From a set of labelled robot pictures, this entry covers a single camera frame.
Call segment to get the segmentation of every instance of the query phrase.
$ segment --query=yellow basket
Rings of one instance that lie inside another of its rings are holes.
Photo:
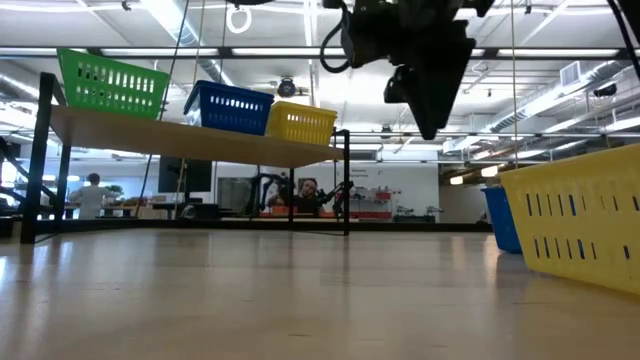
[[[640,294],[640,145],[500,178],[530,269]]]
[[[267,136],[329,145],[336,116],[335,111],[279,101],[271,107]]]

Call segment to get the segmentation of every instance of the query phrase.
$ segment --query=wooden shelf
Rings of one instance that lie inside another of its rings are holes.
[[[177,158],[298,168],[342,159],[342,149],[265,136],[52,106],[51,127],[65,145]]]

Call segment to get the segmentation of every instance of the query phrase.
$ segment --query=blue bin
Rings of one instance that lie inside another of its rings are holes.
[[[264,136],[273,95],[200,80],[184,107],[189,125]]]
[[[482,189],[482,192],[487,197],[498,248],[506,252],[522,254],[518,232],[511,216],[509,200],[507,200],[507,192],[501,187]]]

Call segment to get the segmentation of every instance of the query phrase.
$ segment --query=wooden floor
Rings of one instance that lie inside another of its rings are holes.
[[[135,230],[0,245],[0,359],[637,359],[640,298],[481,234]]]

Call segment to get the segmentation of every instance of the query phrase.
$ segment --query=monitor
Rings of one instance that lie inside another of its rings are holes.
[[[191,192],[211,191],[212,162],[202,160],[187,160],[189,164],[189,187]],[[168,156],[160,157],[158,174],[158,192],[172,193],[178,188],[180,164],[182,159]],[[179,192],[184,191],[184,178]]]

